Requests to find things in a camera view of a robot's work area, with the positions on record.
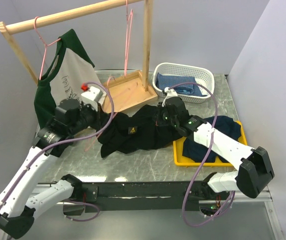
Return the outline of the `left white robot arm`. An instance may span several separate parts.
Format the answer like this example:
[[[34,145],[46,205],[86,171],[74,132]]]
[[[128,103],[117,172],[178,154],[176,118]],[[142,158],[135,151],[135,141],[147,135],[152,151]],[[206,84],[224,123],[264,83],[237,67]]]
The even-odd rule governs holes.
[[[54,115],[39,130],[32,146],[6,188],[0,193],[0,230],[14,239],[23,237],[34,221],[61,201],[84,204],[86,190],[83,182],[64,175],[54,186],[32,196],[41,176],[63,154],[65,149],[80,138],[75,136],[94,127],[100,133],[103,111],[98,100],[64,99],[54,109]]]

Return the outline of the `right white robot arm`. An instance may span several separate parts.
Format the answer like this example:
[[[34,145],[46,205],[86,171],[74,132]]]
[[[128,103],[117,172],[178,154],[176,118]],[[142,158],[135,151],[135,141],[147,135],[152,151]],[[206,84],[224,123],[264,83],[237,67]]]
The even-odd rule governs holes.
[[[213,172],[202,182],[202,195],[211,200],[221,192],[240,191],[255,199],[274,178],[274,170],[268,152],[261,146],[244,145],[197,115],[190,115],[185,103],[178,96],[159,102],[156,122],[171,126],[178,134],[227,160],[234,171]]]

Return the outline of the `black t shirt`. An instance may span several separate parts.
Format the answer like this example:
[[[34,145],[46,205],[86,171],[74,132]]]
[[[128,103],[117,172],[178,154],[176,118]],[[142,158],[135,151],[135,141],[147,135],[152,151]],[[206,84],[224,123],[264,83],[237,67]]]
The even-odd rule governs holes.
[[[133,116],[118,113],[98,137],[102,144],[101,157],[116,151],[130,154],[137,150],[157,150],[180,139],[182,136],[173,126],[161,123],[158,115],[163,109],[146,104]]]

